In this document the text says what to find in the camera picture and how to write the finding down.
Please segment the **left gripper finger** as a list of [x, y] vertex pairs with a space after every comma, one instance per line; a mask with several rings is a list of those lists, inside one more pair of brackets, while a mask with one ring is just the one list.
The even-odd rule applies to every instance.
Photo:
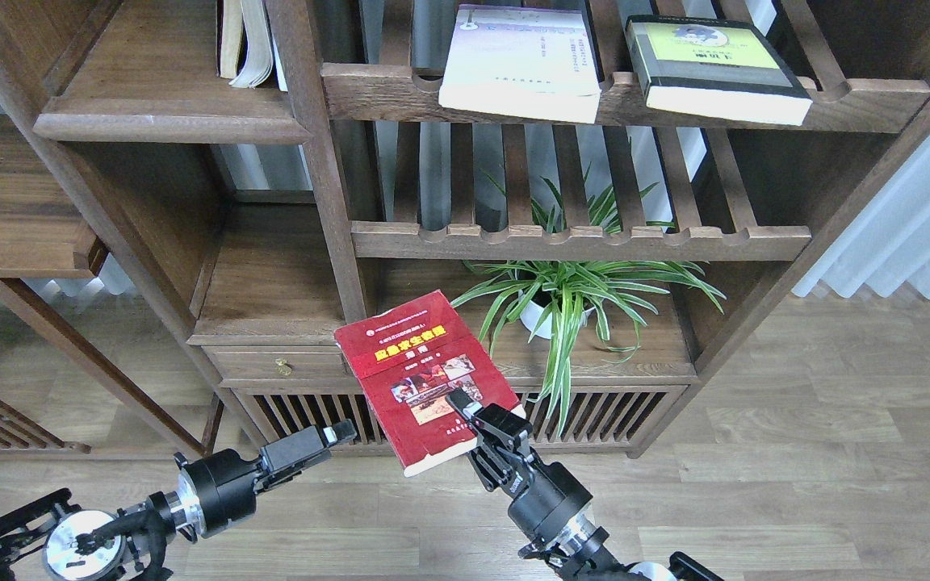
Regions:
[[357, 437], [351, 420], [331, 427], [308, 426], [261, 448], [259, 485], [281, 485], [309, 467], [332, 458], [331, 448]]

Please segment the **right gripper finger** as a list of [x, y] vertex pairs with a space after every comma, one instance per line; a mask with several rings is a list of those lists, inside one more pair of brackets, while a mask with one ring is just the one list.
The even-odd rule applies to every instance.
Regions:
[[477, 446], [468, 453], [470, 460], [492, 459], [494, 452], [532, 460], [529, 444], [532, 425], [524, 416], [494, 403], [483, 406], [462, 389], [451, 391], [446, 400], [477, 434]]

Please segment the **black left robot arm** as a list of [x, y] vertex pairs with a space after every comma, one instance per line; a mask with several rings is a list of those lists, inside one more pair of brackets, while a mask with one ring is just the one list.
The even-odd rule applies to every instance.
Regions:
[[0, 580], [15, 577], [16, 560], [40, 553], [52, 580], [119, 580], [133, 565], [136, 580], [166, 580], [167, 545], [195, 543], [256, 512], [259, 494], [331, 457], [334, 445], [357, 436], [350, 420], [310, 426], [263, 446], [245, 460], [233, 449], [187, 461], [176, 455], [178, 485], [125, 510], [85, 510], [60, 489], [0, 517]]

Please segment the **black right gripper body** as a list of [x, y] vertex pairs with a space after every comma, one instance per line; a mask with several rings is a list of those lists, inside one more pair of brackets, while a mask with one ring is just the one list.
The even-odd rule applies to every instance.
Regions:
[[587, 511], [592, 494], [561, 463], [543, 463], [481, 445], [469, 453], [484, 488], [512, 497], [507, 515], [540, 553], [578, 553], [595, 533]]

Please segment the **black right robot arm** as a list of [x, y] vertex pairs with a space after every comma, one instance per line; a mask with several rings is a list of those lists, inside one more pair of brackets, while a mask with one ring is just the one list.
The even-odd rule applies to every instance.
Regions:
[[565, 580], [718, 580], [689, 555], [672, 553], [667, 566], [630, 565], [606, 548], [609, 534], [589, 518], [592, 494], [561, 463], [546, 464], [531, 448], [531, 423], [497, 404], [483, 406], [461, 389], [447, 397], [477, 433], [469, 453], [488, 491], [512, 497], [507, 515], [529, 540], [521, 559], [545, 562]]

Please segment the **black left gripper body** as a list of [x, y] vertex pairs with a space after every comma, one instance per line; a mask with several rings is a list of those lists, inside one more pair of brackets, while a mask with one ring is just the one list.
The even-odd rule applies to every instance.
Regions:
[[276, 486], [288, 472], [274, 463], [262, 449], [253, 461], [242, 459], [233, 449], [188, 462], [174, 454], [178, 464], [178, 486], [173, 498], [173, 522], [188, 540], [213, 537], [251, 517], [256, 496]]

